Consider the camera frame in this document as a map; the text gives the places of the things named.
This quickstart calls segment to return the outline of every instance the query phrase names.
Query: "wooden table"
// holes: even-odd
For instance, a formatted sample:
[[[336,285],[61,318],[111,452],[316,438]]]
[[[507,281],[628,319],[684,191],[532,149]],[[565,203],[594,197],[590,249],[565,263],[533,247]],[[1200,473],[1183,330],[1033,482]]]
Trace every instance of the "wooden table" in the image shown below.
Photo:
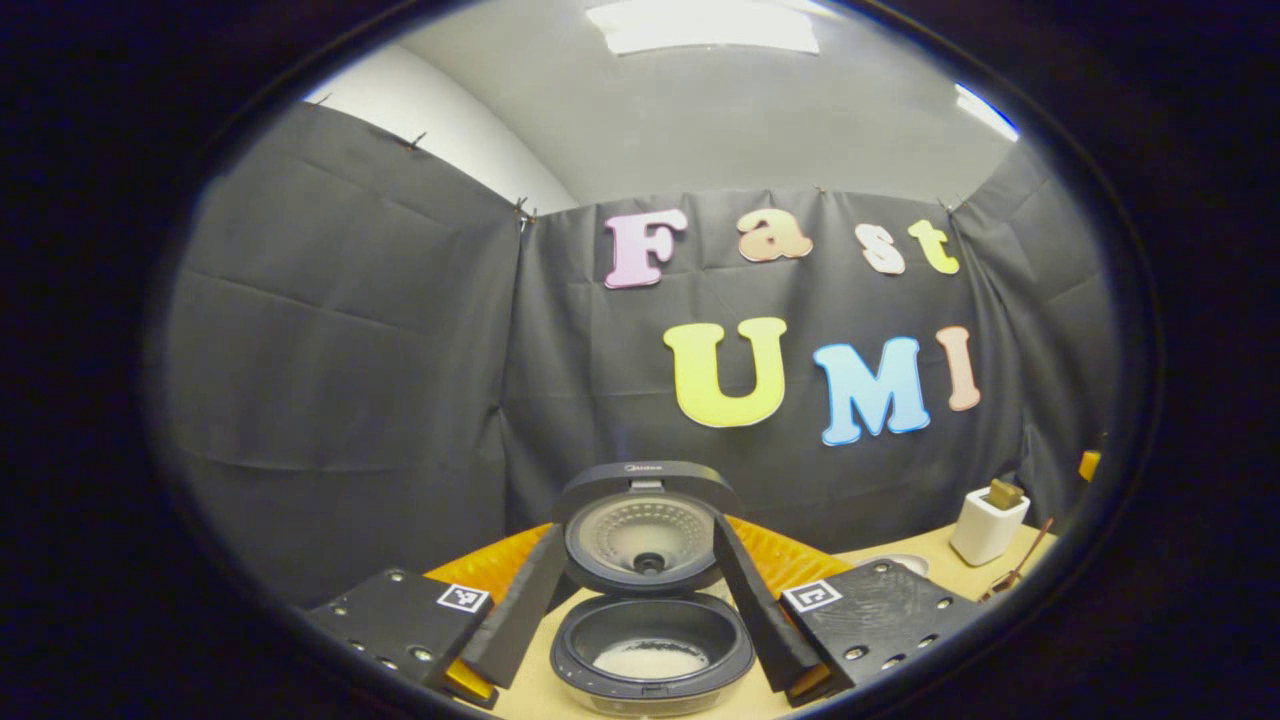
[[[995,580],[1018,565],[1018,561],[1023,559],[1023,555],[1027,553],[1027,550],[1039,533],[1037,528],[1019,527],[1005,555],[992,560],[987,565],[973,568],[965,564],[947,543],[954,527],[946,525],[897,542],[841,552],[836,557],[858,565],[863,560],[877,555],[892,552],[919,555],[929,561],[928,578],[931,580],[959,596],[977,601]],[[1024,573],[1039,561],[1044,552],[1053,544],[1053,536],[1044,537],[1030,560],[1027,561],[1027,566],[1023,569]],[[701,592],[717,596],[731,605],[733,602],[728,587],[723,580]],[[511,689],[499,691],[500,694],[492,712],[493,715],[512,720],[600,720],[600,717],[604,717],[598,712],[591,712],[586,707],[582,707],[564,692],[564,685],[556,676],[549,660],[552,639],[556,637],[556,630],[564,620],[564,616],[573,606],[596,594],[599,593],[586,589],[579,591],[543,619]],[[818,703],[813,703],[806,706],[806,708],[817,706]],[[769,692],[764,673],[760,670],[760,662],[756,660],[755,665],[737,683],[727,700],[710,710],[687,715],[686,717],[691,720],[780,717],[791,711],[792,708],[787,705],[782,693]]]

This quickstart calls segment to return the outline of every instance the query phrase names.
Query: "white container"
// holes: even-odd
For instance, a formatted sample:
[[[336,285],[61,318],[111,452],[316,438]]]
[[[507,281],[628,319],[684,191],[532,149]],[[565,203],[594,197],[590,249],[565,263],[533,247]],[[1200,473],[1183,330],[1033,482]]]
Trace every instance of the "white container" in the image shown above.
[[[989,487],[983,487],[964,496],[964,507],[951,534],[951,547],[969,565],[986,565],[1004,555],[1032,506],[1030,498],[1024,495],[1018,505],[997,510],[983,500],[989,492]]]

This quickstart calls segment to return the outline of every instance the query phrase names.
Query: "ceiling light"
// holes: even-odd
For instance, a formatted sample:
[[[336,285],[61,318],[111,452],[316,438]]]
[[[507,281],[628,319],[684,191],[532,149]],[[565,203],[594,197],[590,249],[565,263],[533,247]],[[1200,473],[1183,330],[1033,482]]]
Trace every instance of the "ceiling light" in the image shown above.
[[[978,97],[961,85],[956,86],[956,92],[959,94],[956,96],[956,105],[983,123],[991,126],[1010,142],[1018,142],[1018,129],[1000,114],[1000,110],[992,108],[986,100]]]
[[[749,45],[818,54],[805,14],[750,0],[625,0],[591,8],[614,55],[690,45]]]

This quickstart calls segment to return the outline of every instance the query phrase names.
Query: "colorful letter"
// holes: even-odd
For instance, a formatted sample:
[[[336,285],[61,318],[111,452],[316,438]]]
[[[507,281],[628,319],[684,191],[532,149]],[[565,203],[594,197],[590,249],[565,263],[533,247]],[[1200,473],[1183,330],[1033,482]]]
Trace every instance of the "colorful letter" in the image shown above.
[[[956,413],[968,410],[982,400],[978,386],[973,384],[973,364],[969,361],[969,331],[952,325],[934,336],[947,354],[951,368],[951,400],[947,405]]]
[[[863,430],[854,421],[855,406],[873,436],[884,428],[890,402],[893,404],[890,432],[909,433],[928,425],[929,414],[920,396],[920,370],[915,365],[919,350],[915,338],[895,337],[884,343],[879,375],[872,375],[851,345],[819,347],[813,360],[827,370],[831,392],[831,427],[822,433],[822,442],[847,445],[861,437]]]
[[[942,250],[942,243],[947,241],[947,233],[934,228],[933,223],[920,220],[906,228],[906,232],[920,241],[920,247],[924,249],[924,259],[933,265],[934,270],[945,275],[954,275],[960,270],[960,261],[955,258],[948,258],[946,250]]]
[[[641,213],[639,215],[618,215],[609,218],[604,225],[613,231],[613,272],[604,278],[609,288],[654,284],[662,279],[662,270],[649,265],[649,254],[658,260],[671,260],[675,243],[671,228],[682,231],[689,227],[689,218],[680,210]],[[650,225],[658,225],[653,234]]]
[[[754,210],[739,218],[737,232],[746,233],[737,241],[737,251],[753,263],[767,263],[781,256],[803,258],[813,250],[813,241],[804,236],[795,215],[786,210]]]
[[[906,260],[902,260],[902,254],[893,247],[893,237],[887,229],[861,223],[854,228],[854,234],[858,242],[863,243],[863,256],[876,272],[900,275],[906,269]]]
[[[712,428],[754,425],[782,405],[786,380],[782,375],[782,343],[787,332],[780,318],[750,318],[737,325],[737,333],[751,341],[755,359],[755,389],[744,397],[726,397],[719,389],[719,364],[716,346],[724,340],[724,328],[714,323],[676,325],[662,341],[676,355],[676,402],[695,423]]]

